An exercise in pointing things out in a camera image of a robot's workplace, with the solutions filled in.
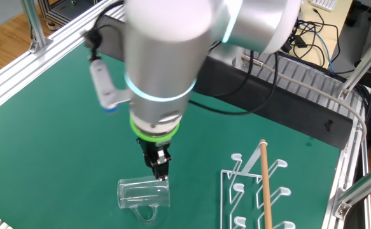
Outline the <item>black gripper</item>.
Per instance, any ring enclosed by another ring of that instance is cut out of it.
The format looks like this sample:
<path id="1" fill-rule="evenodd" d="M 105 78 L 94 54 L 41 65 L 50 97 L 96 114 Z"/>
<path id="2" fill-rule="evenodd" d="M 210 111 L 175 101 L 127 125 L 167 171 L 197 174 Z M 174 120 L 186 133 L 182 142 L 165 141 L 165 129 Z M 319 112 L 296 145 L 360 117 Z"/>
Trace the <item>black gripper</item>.
<path id="1" fill-rule="evenodd" d="M 155 178 L 159 181 L 167 180 L 169 175 L 169 162 L 172 159 L 168 153 L 171 141 L 151 142 L 138 137 L 137 143 L 143 151 L 146 166 L 154 167 Z"/>

